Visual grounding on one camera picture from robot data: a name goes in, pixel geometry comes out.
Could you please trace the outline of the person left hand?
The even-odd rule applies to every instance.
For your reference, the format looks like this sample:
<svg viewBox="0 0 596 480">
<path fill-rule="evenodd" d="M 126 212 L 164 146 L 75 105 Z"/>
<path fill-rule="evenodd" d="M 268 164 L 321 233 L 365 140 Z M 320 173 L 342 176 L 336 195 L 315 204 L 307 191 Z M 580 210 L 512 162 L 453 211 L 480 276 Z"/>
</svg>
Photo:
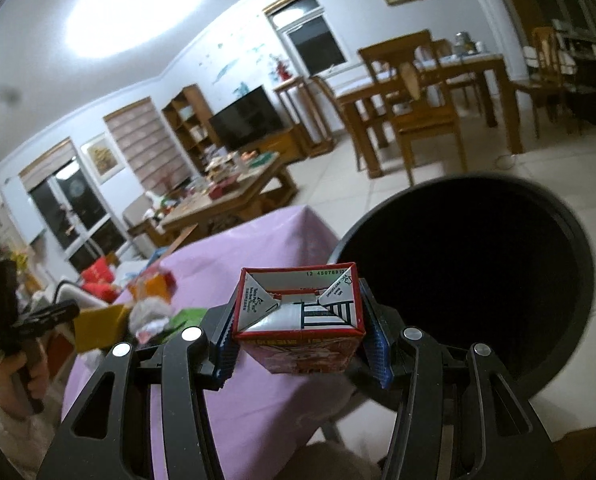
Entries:
<svg viewBox="0 0 596 480">
<path fill-rule="evenodd" d="M 0 359 L 0 408 L 16 420 L 34 414 L 30 399 L 42 401 L 50 385 L 48 358 L 42 342 L 36 339 L 28 348 L 32 350 L 32 365 L 27 364 L 25 351 Z"/>
</svg>

